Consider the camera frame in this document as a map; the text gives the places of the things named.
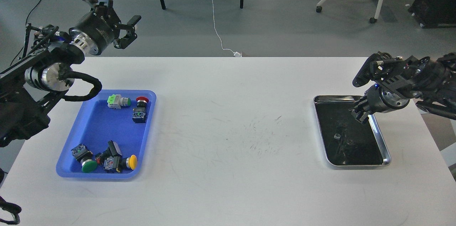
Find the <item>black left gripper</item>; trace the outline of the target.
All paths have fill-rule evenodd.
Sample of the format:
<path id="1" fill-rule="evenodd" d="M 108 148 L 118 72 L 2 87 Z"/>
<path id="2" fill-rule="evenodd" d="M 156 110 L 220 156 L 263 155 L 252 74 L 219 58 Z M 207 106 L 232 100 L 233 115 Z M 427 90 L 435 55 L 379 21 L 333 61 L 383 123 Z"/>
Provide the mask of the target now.
<path id="1" fill-rule="evenodd" d="M 141 15 L 134 15 L 127 24 L 117 23 L 112 29 L 102 18 L 110 18 L 114 14 L 113 0 L 83 1 L 89 4 L 91 12 L 70 28 L 69 34 L 73 38 L 71 44 L 81 49 L 84 55 L 98 56 L 113 41 L 116 49 L 126 49 L 137 39 L 136 24 L 142 19 Z M 126 34 L 119 38 L 115 30 L 125 30 Z"/>

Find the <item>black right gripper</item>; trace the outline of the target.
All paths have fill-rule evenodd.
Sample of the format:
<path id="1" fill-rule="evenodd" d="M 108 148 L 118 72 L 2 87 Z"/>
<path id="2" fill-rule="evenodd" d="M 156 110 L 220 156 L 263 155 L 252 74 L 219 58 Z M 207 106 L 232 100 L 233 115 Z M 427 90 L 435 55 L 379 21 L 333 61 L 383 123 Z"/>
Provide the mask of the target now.
<path id="1" fill-rule="evenodd" d="M 372 85 L 364 95 L 365 98 L 356 101 L 351 109 L 351 115 L 358 118 L 361 124 L 369 121 L 370 114 L 403 109 L 410 103 L 410 99 L 402 99 L 395 93 L 384 91 L 379 85 Z"/>

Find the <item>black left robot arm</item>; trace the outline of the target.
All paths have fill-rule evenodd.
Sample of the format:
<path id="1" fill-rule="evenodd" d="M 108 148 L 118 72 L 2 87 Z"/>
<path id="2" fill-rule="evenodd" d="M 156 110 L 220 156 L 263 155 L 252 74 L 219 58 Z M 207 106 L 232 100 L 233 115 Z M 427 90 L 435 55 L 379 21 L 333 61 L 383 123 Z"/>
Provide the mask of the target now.
<path id="1" fill-rule="evenodd" d="M 101 55 L 110 45 L 127 49 L 138 39 L 141 15 L 124 23 L 114 0 L 82 1 L 89 12 L 67 31 L 51 24 L 25 24 L 22 54 L 1 72 L 1 148 L 47 129 L 49 112 L 60 101 L 89 101 L 101 92 L 98 78 L 72 65 L 82 64 L 88 55 Z"/>

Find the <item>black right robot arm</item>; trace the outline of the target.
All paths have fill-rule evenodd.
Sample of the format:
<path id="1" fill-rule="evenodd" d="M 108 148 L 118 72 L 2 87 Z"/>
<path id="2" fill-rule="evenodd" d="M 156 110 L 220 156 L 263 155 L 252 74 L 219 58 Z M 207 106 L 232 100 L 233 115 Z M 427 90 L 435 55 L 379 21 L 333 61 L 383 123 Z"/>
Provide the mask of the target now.
<path id="1" fill-rule="evenodd" d="M 455 119 L 455 53 L 433 61 L 430 57 L 407 59 L 386 52 L 372 54 L 364 62 L 352 85 L 373 81 L 351 109 L 352 116 L 364 124 L 368 116 L 404 108 L 412 99 L 427 113 Z"/>

